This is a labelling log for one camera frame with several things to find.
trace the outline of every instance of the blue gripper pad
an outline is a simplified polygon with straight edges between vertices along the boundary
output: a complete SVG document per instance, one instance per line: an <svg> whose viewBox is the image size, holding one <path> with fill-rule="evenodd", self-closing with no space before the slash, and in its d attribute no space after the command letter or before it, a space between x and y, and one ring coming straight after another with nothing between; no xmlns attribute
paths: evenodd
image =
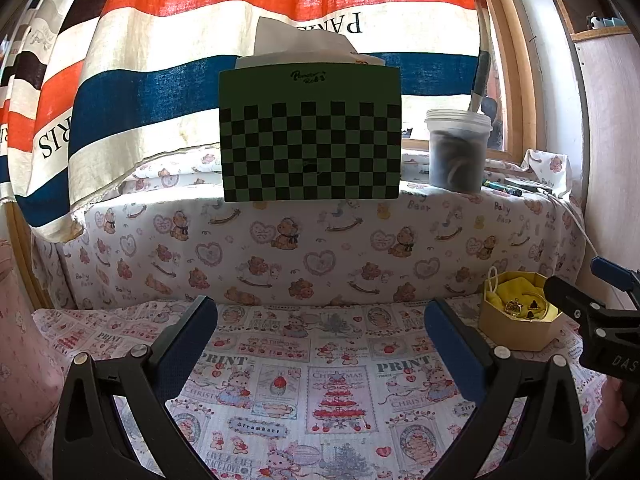
<svg viewBox="0 0 640 480"><path fill-rule="evenodd" d="M625 269L625 267L610 262L601 256L596 256L591 260L590 268L594 276L610 283L617 290L630 292L634 288L634 280L629 269Z"/></svg>
<svg viewBox="0 0 640 480"><path fill-rule="evenodd" d="M424 327L462 396L481 404L494 368L489 345L441 299L425 307Z"/></svg>
<svg viewBox="0 0 640 480"><path fill-rule="evenodd" d="M165 328L158 336L146 364L158 400L165 402L180 394L217 324L215 301L198 296L178 323Z"/></svg>

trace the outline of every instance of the green board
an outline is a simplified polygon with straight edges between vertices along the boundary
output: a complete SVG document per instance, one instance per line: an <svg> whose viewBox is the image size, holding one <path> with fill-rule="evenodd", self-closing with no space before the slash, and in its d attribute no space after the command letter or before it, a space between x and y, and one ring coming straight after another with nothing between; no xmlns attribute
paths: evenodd
<svg viewBox="0 0 640 480"><path fill-rule="evenodd" d="M397 198L399 69L345 63L220 73L226 202Z"/></svg>

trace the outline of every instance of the blue stripe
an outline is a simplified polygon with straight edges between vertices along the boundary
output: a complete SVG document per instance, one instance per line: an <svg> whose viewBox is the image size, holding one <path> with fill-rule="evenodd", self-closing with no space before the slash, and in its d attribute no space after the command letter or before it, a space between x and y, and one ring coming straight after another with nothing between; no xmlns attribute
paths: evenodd
<svg viewBox="0 0 640 480"><path fill-rule="evenodd" d="M38 2L40 0L31 0L31 3L29 4L29 8L30 9L35 9L38 6Z"/></svg>
<svg viewBox="0 0 640 480"><path fill-rule="evenodd" d="M469 94L478 58L454 54L372 54L401 69L402 94ZM218 107L218 74L238 56L213 56L157 72L109 70L82 83L71 118L69 156L119 132Z"/></svg>
<svg viewBox="0 0 640 480"><path fill-rule="evenodd" d="M400 69L403 95L469 94L478 65L478 56L458 54L382 52L369 55Z"/></svg>
<svg viewBox="0 0 640 480"><path fill-rule="evenodd" d="M9 182L9 163L6 155L0 156L0 184Z"/></svg>
<svg viewBox="0 0 640 480"><path fill-rule="evenodd" d="M110 70L78 89L69 157L118 132L218 108L218 74L238 56L206 57L157 72Z"/></svg>
<svg viewBox="0 0 640 480"><path fill-rule="evenodd" d="M29 196L15 196L24 219L32 227L42 227L69 213L69 185L66 168Z"/></svg>

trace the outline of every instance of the pink pillow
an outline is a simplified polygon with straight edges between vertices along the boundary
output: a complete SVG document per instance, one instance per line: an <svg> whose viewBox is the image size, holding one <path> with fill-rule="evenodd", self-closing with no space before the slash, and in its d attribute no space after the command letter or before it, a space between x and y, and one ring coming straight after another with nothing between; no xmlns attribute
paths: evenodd
<svg viewBox="0 0 640 480"><path fill-rule="evenodd" d="M0 240L0 416L18 444L56 409L63 381L18 288L11 245Z"/></svg>

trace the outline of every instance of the screw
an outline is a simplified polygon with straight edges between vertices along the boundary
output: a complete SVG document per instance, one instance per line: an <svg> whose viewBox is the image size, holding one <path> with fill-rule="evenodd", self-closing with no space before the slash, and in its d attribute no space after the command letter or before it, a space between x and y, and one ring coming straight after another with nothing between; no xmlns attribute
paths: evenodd
<svg viewBox="0 0 640 480"><path fill-rule="evenodd" d="M149 347L145 344L135 345L131 349L131 355L133 357L143 357L146 355L146 352L149 350Z"/></svg>
<svg viewBox="0 0 640 480"><path fill-rule="evenodd" d="M506 346L497 346L494 348L494 354L498 359L508 359L511 357L511 350Z"/></svg>
<svg viewBox="0 0 640 480"><path fill-rule="evenodd" d="M556 364L556 366L563 367L566 366L566 359L564 358L564 356L556 354L554 355L554 363Z"/></svg>
<svg viewBox="0 0 640 480"><path fill-rule="evenodd" d="M83 365L88 358L89 354L86 352L80 352L79 354L76 354L76 357L74 357L74 363L77 365Z"/></svg>

